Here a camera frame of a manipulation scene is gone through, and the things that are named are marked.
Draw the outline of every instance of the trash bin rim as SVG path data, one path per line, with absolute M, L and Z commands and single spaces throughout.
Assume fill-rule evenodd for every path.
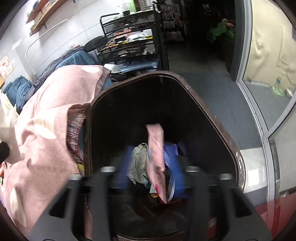
M 125 85 L 131 84 L 133 82 L 145 79 L 147 77 L 168 77 L 171 79 L 174 79 L 178 81 L 182 87 L 187 91 L 187 93 L 191 96 L 191 98 L 195 101 L 195 103 L 199 106 L 201 111 L 205 114 L 207 119 L 210 121 L 212 126 L 215 128 L 216 132 L 218 133 L 219 137 L 223 141 L 224 145 L 226 146 L 227 150 L 232 156 L 234 166 L 235 166 L 235 171 L 236 171 L 236 183 L 237 186 L 241 191 L 244 190 L 245 186 L 245 180 L 246 180 L 246 169 L 244 165 L 244 160 L 243 157 L 233 141 L 233 139 L 230 137 L 229 133 L 224 129 L 223 125 L 221 122 L 218 120 L 218 118 L 212 113 L 210 108 L 207 106 L 207 104 L 203 101 L 203 99 L 195 92 L 195 90 L 186 82 L 186 80 L 181 77 L 178 74 L 175 74 L 173 72 L 169 71 L 154 71 L 154 72 L 149 72 L 146 74 L 142 74 L 133 78 L 130 78 L 128 80 L 125 80 L 121 82 L 118 85 L 115 85 L 105 91 L 102 91 L 99 95 L 97 95 L 93 101 L 91 102 L 91 107 L 89 111 L 87 112 L 87 121 L 86 126 L 85 126 L 85 174 L 86 175 L 91 175 L 92 174 L 92 164 L 91 164 L 91 117 L 93 116 L 93 111 L 95 109 L 96 104 L 99 102 L 100 99 L 102 99 L 105 95 L 108 93 L 111 93 L 113 90 L 121 88 Z

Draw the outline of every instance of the wall shelf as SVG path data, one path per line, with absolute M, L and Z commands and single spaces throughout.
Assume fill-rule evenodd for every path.
M 43 14 L 43 16 L 39 19 L 38 23 L 30 33 L 30 36 L 40 31 L 43 25 L 45 25 L 46 21 L 65 3 L 67 0 L 57 0 L 50 9 L 47 10 Z
M 32 12 L 30 13 L 26 23 L 33 21 L 47 2 L 48 2 L 48 0 L 40 0 L 38 5 L 36 6 L 36 8 L 34 10 L 32 10 Z

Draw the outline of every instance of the pink cloth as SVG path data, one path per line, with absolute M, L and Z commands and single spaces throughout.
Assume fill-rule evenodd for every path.
M 102 66 L 57 69 L 17 120 L 16 139 L 25 159 L 7 165 L 1 191 L 8 214 L 27 237 L 68 178 L 80 173 L 66 144 L 68 113 L 91 103 L 104 86 L 105 72 Z
M 147 125 L 149 158 L 146 162 L 146 171 L 157 194 L 166 200 L 165 192 L 165 163 L 163 160 L 163 129 L 160 124 Z

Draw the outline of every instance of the grey floor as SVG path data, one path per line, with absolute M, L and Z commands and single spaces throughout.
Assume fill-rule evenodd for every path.
M 240 150 L 262 147 L 251 110 L 225 63 L 193 44 L 168 45 L 170 71 L 203 98 Z
M 271 87 L 251 83 L 246 83 L 246 85 L 260 108 L 267 128 L 270 129 L 284 112 L 291 99 L 286 95 L 275 95 Z

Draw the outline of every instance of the picture frame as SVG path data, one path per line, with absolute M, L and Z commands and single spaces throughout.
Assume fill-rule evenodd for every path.
M 4 80 L 14 71 L 11 61 L 7 54 L 0 60 L 0 75 Z

